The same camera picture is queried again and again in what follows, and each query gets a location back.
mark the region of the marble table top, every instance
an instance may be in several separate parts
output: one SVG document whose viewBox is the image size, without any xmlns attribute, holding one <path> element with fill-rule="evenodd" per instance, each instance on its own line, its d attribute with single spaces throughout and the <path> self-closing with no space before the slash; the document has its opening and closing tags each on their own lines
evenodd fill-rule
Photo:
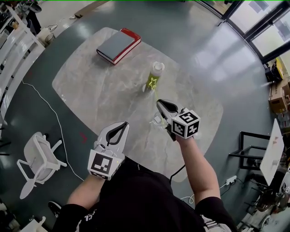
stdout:
<svg viewBox="0 0 290 232">
<path fill-rule="evenodd" d="M 130 130 L 123 153 L 142 166 L 170 177 L 184 161 L 178 143 L 171 140 L 166 130 L 152 123 L 158 111 L 156 96 L 142 92 L 150 64 L 158 61 L 165 65 L 157 83 L 157 97 L 177 101 L 201 117 L 201 137 L 197 144 L 204 154 L 217 132 L 222 105 L 174 60 L 144 42 L 117 65 L 106 61 L 96 48 L 116 32 L 102 28 L 81 44 L 57 73 L 53 88 L 96 134 L 110 124 L 127 121 Z M 186 176 L 183 170 L 174 181 L 183 181 Z"/>
</svg>

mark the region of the green floor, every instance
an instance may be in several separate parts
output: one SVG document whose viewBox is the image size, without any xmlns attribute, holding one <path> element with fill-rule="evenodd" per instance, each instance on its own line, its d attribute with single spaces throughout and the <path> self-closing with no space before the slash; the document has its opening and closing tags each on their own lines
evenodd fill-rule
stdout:
<svg viewBox="0 0 290 232">
<path fill-rule="evenodd" d="M 264 85 L 267 81 L 258 57 L 227 24 L 217 27 L 219 21 L 196 2 L 111 1 L 75 22 L 43 52 L 24 81 L 33 84 L 57 112 L 68 161 L 78 175 L 87 176 L 88 154 L 97 135 L 66 107 L 53 90 L 52 81 L 67 58 L 90 35 L 103 27 L 126 27 L 171 57 L 184 70 L 198 75 L 222 103 L 221 124 L 205 157 L 215 169 L 220 186 L 233 175 L 242 180 L 245 178 L 247 172 L 238 168 L 239 159 L 227 155 L 237 149 L 241 130 L 265 135 L 271 131 L 273 119 L 267 102 L 269 89 Z M 27 198 L 20 200 L 25 179 L 16 161 L 24 158 L 24 146 L 35 132 L 48 133 L 51 144 L 61 138 L 56 116 L 31 87 L 21 84 L 5 120 L 7 129 L 2 136 L 10 139 L 12 144 L 5 149 L 11 155 L 0 156 L 0 198 L 22 225 L 35 215 L 38 218 L 45 216 L 45 225 L 52 228 L 55 218 L 47 202 L 54 200 L 65 204 L 81 181 L 69 167 L 61 168 L 45 185 L 38 185 Z M 85 143 L 81 134 L 87 137 Z M 61 161 L 66 160 L 63 147 L 55 154 Z M 244 202 L 257 196 L 251 185 L 242 188 L 236 183 L 222 197 L 235 222 L 246 214 Z M 187 179 L 181 183 L 173 182 L 172 186 L 178 197 L 192 194 Z"/>
</svg>

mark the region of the power strip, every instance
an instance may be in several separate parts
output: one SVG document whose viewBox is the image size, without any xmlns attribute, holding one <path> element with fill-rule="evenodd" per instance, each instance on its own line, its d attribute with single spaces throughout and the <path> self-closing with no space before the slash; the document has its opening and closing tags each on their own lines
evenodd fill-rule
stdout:
<svg viewBox="0 0 290 232">
<path fill-rule="evenodd" d="M 237 179 L 237 176 L 233 176 L 233 177 L 227 179 L 226 180 L 226 185 L 229 185 L 231 183 L 234 183 L 236 181 L 236 179 Z"/>
</svg>

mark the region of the red mark on floor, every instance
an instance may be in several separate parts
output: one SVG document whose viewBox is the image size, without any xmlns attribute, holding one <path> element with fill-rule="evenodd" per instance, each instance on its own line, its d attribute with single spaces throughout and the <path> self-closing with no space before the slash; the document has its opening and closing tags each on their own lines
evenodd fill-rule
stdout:
<svg viewBox="0 0 290 232">
<path fill-rule="evenodd" d="M 83 138 L 82 143 L 85 143 L 87 141 L 87 137 L 83 133 L 81 133 L 81 132 L 80 132 L 80 135 Z"/>
</svg>

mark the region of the book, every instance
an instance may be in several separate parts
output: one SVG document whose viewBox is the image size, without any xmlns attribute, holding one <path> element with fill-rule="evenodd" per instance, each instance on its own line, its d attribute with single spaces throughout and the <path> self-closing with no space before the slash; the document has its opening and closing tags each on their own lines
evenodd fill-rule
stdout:
<svg viewBox="0 0 290 232">
<path fill-rule="evenodd" d="M 128 52 L 141 42 L 141 37 L 127 28 L 121 29 L 103 42 L 97 53 L 116 65 Z"/>
</svg>

